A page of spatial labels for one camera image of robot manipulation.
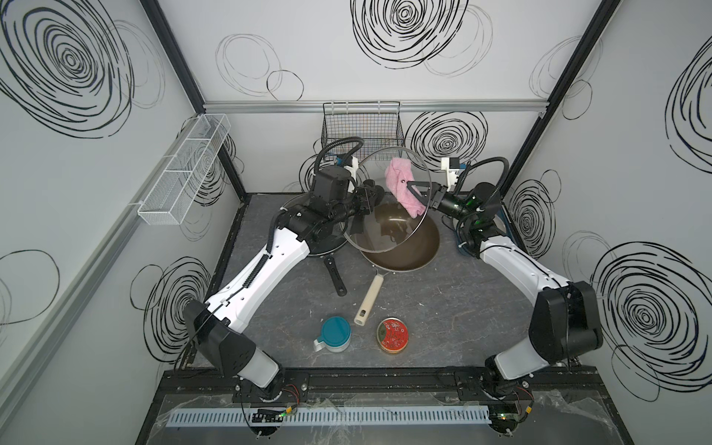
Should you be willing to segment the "pink cloth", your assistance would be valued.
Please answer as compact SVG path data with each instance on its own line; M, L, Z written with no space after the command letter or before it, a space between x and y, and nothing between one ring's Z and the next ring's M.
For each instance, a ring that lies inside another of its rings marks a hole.
M393 158L386 169L385 179L387 188L411 218L416 218L426 213L426 208L407 189L406 183L415 181L412 162L409 159Z

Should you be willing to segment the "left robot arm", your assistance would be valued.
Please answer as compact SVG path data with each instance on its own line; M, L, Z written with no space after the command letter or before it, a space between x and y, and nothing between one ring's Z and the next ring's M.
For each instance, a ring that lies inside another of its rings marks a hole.
M345 167L330 165L317 172L310 191L281 207L268 222L266 244L248 265L206 301L185 306L189 344L223 376L247 380L265 399L277 398L283 368L245 336L245 329L291 269L313 248L340 242L347 225L361 225L383 196L383 187L371 179L357 183Z

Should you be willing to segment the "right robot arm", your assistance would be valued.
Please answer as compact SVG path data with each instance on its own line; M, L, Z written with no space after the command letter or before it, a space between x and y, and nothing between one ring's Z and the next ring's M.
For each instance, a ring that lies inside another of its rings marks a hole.
M533 306L526 337L487 359L482 380L488 393L501 394L520 378L603 346L595 290L546 268L499 229L496 185L481 183L467 197L438 183L409 181L406 189L428 209L452 218L461 249L497 270Z

